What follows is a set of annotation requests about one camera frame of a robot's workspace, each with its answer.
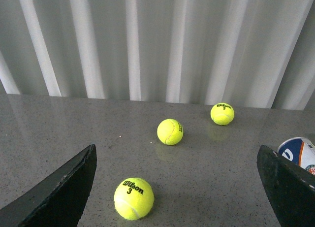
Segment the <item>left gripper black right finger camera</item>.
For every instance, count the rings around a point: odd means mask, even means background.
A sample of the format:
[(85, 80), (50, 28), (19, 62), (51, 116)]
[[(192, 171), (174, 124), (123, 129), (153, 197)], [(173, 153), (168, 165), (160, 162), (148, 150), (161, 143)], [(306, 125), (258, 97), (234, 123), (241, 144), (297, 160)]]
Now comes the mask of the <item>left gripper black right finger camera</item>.
[(315, 176), (262, 145), (257, 169), (273, 211), (283, 227), (315, 225)]

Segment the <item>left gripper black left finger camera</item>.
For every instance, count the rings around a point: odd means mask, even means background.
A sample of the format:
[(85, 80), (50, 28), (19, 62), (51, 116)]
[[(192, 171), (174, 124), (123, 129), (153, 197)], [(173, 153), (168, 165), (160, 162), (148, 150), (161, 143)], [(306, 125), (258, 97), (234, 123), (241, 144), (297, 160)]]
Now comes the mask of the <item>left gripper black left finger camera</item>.
[(93, 186), (97, 164), (91, 144), (0, 210), (2, 227), (75, 227)]

